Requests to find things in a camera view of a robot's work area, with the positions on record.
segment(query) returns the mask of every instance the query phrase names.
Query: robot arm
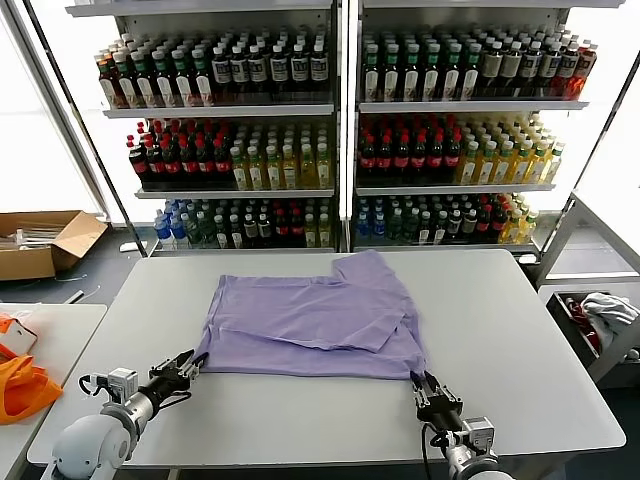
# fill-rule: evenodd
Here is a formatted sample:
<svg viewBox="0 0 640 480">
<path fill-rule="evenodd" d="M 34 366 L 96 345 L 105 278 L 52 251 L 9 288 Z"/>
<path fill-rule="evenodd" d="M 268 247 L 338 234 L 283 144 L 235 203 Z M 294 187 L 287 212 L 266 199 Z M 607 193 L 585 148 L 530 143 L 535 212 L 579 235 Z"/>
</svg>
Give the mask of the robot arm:
<svg viewBox="0 0 640 480">
<path fill-rule="evenodd" d="M 193 350 L 166 360 L 149 371 L 150 381 L 138 388 L 137 373 L 117 369 L 108 376 L 89 375 L 80 379 L 104 389 L 110 401 L 99 415 L 80 418 L 65 428 L 53 447 L 53 458 L 44 480 L 111 480 L 116 470 L 131 458 L 147 423 L 160 410 L 187 400 L 189 388 L 200 372 L 207 354 L 192 359 Z M 176 400 L 164 403 L 171 397 Z"/>
</svg>

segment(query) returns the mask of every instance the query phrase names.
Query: black cable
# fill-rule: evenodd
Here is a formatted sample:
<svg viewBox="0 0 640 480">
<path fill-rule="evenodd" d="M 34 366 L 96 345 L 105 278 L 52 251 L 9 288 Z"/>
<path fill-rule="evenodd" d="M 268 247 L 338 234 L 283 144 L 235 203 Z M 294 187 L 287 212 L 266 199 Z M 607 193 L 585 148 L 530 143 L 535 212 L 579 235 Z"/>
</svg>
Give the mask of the black cable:
<svg viewBox="0 0 640 480">
<path fill-rule="evenodd" d="M 431 480 L 431 470 L 429 470 L 429 458 L 427 457 L 427 427 L 428 423 L 422 425 L 422 462 L 424 463 L 424 471 L 427 474 L 427 480 Z"/>
</svg>

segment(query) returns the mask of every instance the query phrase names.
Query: yellow juice bottle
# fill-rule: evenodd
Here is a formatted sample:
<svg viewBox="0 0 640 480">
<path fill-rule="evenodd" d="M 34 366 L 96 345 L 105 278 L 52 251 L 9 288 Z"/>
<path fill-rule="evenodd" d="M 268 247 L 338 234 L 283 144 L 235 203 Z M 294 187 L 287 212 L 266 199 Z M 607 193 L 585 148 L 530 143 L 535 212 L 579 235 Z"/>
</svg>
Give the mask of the yellow juice bottle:
<svg viewBox="0 0 640 480">
<path fill-rule="evenodd" d="M 298 165 L 293 157 L 293 147 L 285 145 L 282 147 L 282 170 L 284 173 L 284 184 L 287 190 L 296 190 L 298 185 Z"/>
<path fill-rule="evenodd" d="M 511 165 L 511 156 L 513 154 L 513 142 L 505 140 L 502 142 L 500 148 L 500 156 L 496 161 L 496 168 L 493 169 L 491 177 L 489 177 L 489 183 L 493 185 L 502 185 L 504 183 L 504 177 Z"/>
<path fill-rule="evenodd" d="M 484 153 L 480 159 L 479 169 L 476 169 L 478 185 L 487 185 L 489 183 L 489 177 L 497 163 L 496 147 L 497 144 L 493 140 L 489 140 L 484 147 Z"/>
<path fill-rule="evenodd" d="M 460 185 L 471 185 L 473 182 L 473 174 L 478 166 L 478 142 L 471 140 L 467 145 L 456 176 L 457 183 Z"/>
</svg>

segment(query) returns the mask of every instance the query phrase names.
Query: gray floor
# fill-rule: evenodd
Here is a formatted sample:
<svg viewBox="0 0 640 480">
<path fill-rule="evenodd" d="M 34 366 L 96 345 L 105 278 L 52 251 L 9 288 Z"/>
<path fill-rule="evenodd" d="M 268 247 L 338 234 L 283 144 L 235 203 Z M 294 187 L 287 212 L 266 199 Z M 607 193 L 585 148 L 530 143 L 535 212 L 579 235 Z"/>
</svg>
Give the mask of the gray floor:
<svg viewBox="0 0 640 480">
<path fill-rule="evenodd" d="M 624 265 L 608 246 L 590 229 L 580 229 L 560 257 L 558 269 L 561 273 L 594 271 L 594 268 L 622 271 Z M 80 261 L 73 270 L 58 275 L 55 279 L 0 283 L 0 301 L 61 303 L 78 290 L 86 294 L 81 300 L 86 303 L 110 305 L 122 283 L 140 258 L 137 252 L 121 254 L 121 243 L 130 241 L 126 231 L 109 232 Z M 640 304 L 640 283 L 569 286 L 564 290 L 582 291 L 606 287 L 616 294 L 628 296 Z M 553 289 L 543 288 L 541 300 L 546 303 Z M 619 450 L 581 455 L 546 480 L 603 480 L 629 479 L 637 477 L 637 454 L 640 452 L 640 389 L 627 388 L 603 391 L 603 396 L 627 435 L 627 445 Z M 447 478 L 444 464 L 432 466 L 434 480 Z M 23 480 L 40 478 L 42 469 L 30 467 Z M 127 470 L 119 472 L 118 480 L 160 480 L 166 471 Z M 324 467 L 293 469 L 234 469 L 217 470 L 218 480 L 423 480 L 421 465 L 397 465 L 376 467 Z M 182 480 L 205 480 L 211 471 L 184 471 Z"/>
</svg>

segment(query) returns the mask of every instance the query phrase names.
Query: shelf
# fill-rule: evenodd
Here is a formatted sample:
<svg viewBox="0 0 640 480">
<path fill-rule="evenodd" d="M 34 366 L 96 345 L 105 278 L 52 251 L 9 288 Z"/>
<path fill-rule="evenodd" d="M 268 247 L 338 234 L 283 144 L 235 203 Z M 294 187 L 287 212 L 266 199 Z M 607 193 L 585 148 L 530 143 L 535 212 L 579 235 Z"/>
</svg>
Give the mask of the shelf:
<svg viewBox="0 0 640 480">
<path fill-rule="evenodd" d="M 333 188 L 326 190 L 185 190 L 135 193 L 140 199 L 232 199 L 232 198 L 331 198 Z"/>
<path fill-rule="evenodd" d="M 561 100 L 493 100 L 469 102 L 363 102 L 360 113 L 422 112 L 527 112 L 538 110 L 582 110 L 589 102 Z"/>
<path fill-rule="evenodd" d="M 548 192 L 555 185 L 434 185 L 425 187 L 375 187 L 356 188 L 360 197 L 377 195 L 459 195 L 463 193 L 510 193 L 510 192 Z"/>
<path fill-rule="evenodd" d="M 511 8 L 618 8 L 625 0 L 363 0 L 364 8 L 511 7 Z"/>
<path fill-rule="evenodd" d="M 376 250 L 378 252 L 416 252 L 424 250 L 508 250 L 515 255 L 538 255 L 540 250 L 533 243 L 524 245 L 371 245 L 366 247 L 354 247 L 354 252 L 364 252 L 365 250 Z"/>
<path fill-rule="evenodd" d="M 331 115 L 333 113 L 333 104 L 123 108 L 122 110 L 104 110 L 103 113 L 108 118 L 281 117 L 296 115 Z"/>
<path fill-rule="evenodd" d="M 83 1 L 66 7 L 73 17 L 126 17 L 204 12 L 252 12 L 271 10 L 327 10 L 331 0 L 144 0 Z"/>
</svg>

